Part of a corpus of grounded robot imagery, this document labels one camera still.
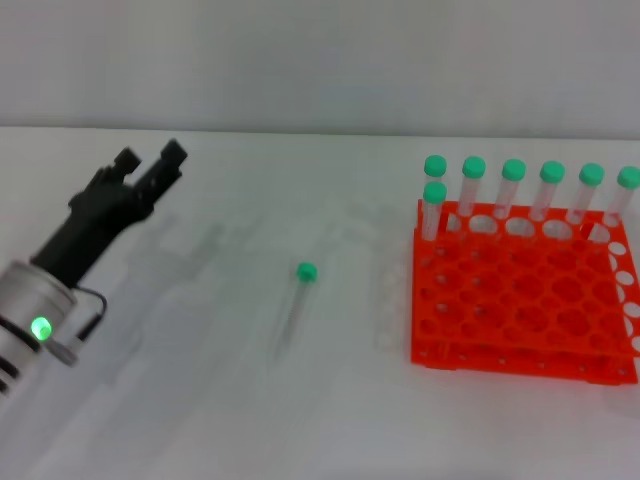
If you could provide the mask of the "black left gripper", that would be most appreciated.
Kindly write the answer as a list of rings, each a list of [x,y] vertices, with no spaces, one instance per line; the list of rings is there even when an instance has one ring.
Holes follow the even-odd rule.
[[[152,213],[155,203],[182,176],[180,168],[187,156],[171,139],[144,175],[127,185],[120,176],[134,172],[141,160],[124,148],[113,167],[99,169],[72,197],[68,218],[31,258],[31,264],[64,286],[75,287],[123,230]]]

